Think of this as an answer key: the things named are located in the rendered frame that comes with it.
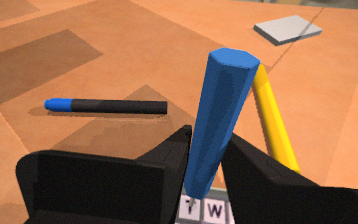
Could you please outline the yellow rod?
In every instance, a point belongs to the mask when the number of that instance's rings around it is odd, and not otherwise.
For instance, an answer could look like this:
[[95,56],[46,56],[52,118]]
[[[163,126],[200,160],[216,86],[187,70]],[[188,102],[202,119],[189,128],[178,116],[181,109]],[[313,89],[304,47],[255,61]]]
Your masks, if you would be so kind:
[[296,157],[264,65],[259,65],[253,83],[274,158],[289,169],[300,174]]

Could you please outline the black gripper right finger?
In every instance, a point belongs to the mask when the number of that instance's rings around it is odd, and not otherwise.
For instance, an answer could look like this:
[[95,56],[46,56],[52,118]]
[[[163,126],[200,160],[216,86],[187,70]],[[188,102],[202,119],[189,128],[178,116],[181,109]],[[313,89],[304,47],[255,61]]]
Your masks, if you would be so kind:
[[320,186],[234,132],[221,168],[235,224],[358,224],[358,189]]

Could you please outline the light grey flat slab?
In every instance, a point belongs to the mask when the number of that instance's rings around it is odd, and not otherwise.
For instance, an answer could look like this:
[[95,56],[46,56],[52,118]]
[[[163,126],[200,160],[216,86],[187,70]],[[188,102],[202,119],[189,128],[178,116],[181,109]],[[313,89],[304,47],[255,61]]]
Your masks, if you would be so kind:
[[324,31],[323,28],[318,28],[317,25],[309,23],[308,20],[302,19],[297,14],[296,16],[257,23],[253,29],[276,46],[317,36]]

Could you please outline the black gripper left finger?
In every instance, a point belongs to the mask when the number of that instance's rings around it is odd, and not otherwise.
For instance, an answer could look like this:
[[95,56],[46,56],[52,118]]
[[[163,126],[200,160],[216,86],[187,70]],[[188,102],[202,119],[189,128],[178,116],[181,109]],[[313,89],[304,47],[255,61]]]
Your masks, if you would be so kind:
[[136,159],[55,149],[23,156],[16,177],[29,214],[75,213],[140,224],[175,224],[192,125]]

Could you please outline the white keyboard with letter keys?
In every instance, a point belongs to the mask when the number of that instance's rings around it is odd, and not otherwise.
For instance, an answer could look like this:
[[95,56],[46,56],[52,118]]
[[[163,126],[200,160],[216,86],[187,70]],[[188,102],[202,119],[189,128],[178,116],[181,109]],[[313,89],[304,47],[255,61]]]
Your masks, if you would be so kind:
[[183,184],[175,224],[235,224],[226,188],[210,187],[203,199],[189,207]]

